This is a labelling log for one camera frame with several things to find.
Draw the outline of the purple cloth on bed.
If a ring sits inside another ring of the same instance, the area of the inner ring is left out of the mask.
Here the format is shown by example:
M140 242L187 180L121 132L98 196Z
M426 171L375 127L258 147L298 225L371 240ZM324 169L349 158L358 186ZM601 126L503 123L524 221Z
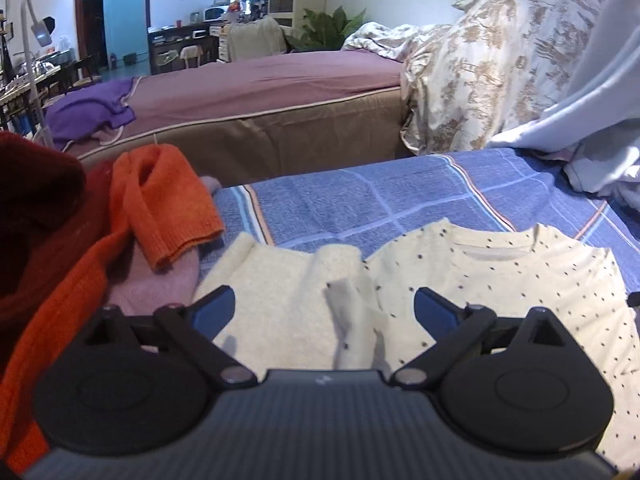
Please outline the purple cloth on bed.
M136 119L126 103L137 78L112 79L61 96L44 112L54 147L63 151L70 143L90 138L103 127L112 130Z

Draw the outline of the green potted plant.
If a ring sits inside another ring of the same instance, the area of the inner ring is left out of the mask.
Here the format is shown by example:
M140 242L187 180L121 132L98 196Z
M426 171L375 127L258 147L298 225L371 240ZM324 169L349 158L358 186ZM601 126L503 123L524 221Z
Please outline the green potted plant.
M295 52L339 51L346 39L364 23L367 10L348 15L342 6L332 13L306 9L302 27L285 36Z

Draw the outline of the floral beige duvet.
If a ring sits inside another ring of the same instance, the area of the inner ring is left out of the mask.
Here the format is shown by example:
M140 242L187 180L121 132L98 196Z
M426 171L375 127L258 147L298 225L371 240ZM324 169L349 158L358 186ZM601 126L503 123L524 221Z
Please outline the floral beige duvet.
M343 47L400 63L411 153L481 150L562 99L604 3L457 0L454 24L369 22Z

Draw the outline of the mauve bed with brown base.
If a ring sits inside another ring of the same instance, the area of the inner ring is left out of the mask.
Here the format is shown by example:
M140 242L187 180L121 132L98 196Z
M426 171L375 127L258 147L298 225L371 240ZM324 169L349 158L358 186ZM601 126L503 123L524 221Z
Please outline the mauve bed with brown base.
M405 158L398 62L365 50L289 53L137 78L134 120L66 142L86 167L175 145L224 185Z

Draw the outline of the dark red knit sweater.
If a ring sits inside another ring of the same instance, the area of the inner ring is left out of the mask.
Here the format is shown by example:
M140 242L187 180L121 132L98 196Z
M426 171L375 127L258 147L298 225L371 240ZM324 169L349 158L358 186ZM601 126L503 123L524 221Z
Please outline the dark red knit sweater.
M108 231L113 164L1 133L1 365L67 273Z

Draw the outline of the cream polka dot garment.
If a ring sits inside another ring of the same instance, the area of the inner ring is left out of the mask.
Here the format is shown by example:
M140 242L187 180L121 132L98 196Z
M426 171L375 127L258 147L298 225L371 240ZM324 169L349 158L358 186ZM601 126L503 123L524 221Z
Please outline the cream polka dot garment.
M446 219L386 244L352 278L326 289L340 339L340 370L390 374L435 342L416 320L416 291L428 287L458 307L521 318L551 310L585 350L614 394L598 452L620 469L639 465L639 333L613 253L553 226L489 233Z

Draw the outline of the dark low sideboard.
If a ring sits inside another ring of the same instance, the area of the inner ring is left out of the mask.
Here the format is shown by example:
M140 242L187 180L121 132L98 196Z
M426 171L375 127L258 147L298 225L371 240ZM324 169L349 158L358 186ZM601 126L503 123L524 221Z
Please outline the dark low sideboard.
M198 67L218 58L219 38L212 23L151 29L148 44L152 75Z

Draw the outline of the beige cushion chair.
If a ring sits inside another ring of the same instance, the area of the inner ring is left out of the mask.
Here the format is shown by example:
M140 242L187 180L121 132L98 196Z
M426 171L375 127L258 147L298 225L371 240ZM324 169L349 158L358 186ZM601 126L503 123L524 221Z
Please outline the beige cushion chair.
M288 50L283 30L271 16L249 23L230 24L227 44L232 62L265 58Z

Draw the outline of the pink knit garment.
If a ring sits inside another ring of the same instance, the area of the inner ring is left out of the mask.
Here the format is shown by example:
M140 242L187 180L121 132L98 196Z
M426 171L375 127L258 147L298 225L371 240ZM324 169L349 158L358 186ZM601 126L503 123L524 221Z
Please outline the pink knit garment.
M178 174L181 195L165 179L150 181L126 194L134 239L112 267L103 298L126 315L150 315L166 304L191 303L198 280L198 246L224 230L213 205L217 179Z

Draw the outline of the light grey blanket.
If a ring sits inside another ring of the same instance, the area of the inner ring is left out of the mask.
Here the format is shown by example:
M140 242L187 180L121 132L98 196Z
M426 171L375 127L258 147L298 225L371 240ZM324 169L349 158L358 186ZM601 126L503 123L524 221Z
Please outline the light grey blanket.
M490 148L565 162L574 190L639 208L639 0L605 0L566 96Z

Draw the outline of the blue plaid bed sheet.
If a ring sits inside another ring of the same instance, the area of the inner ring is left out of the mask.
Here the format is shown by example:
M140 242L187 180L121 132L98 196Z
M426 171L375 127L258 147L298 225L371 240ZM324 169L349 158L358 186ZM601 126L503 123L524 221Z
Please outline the blue plaid bed sheet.
M574 191L557 162L512 148L411 157L223 188L213 196L224 235L200 249L206 275L241 233L302 252L327 244L364 256L427 223L524 231L537 223L610 248L628 292L639 289L639 215Z

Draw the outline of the cream fleece garment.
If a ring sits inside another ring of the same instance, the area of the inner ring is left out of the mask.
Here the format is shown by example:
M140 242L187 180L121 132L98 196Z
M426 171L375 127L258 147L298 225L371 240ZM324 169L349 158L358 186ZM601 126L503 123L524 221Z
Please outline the cream fleece garment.
M226 285L232 320L213 342L264 378L268 370L356 370L370 354L352 350L345 315L332 306L337 282L363 270L361 252L326 245L312 254L259 243L240 234L198 285L200 300Z

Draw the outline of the orange knit garment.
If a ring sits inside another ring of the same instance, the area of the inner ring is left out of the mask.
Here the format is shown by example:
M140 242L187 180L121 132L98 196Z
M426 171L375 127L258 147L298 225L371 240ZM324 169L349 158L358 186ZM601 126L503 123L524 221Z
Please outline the orange knit garment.
M32 414L35 385L100 306L107 270L130 240L159 271L224 230L205 184L168 144L142 146L114 162L107 218L105 235L35 310L1 379L1 459L14 472L47 452Z

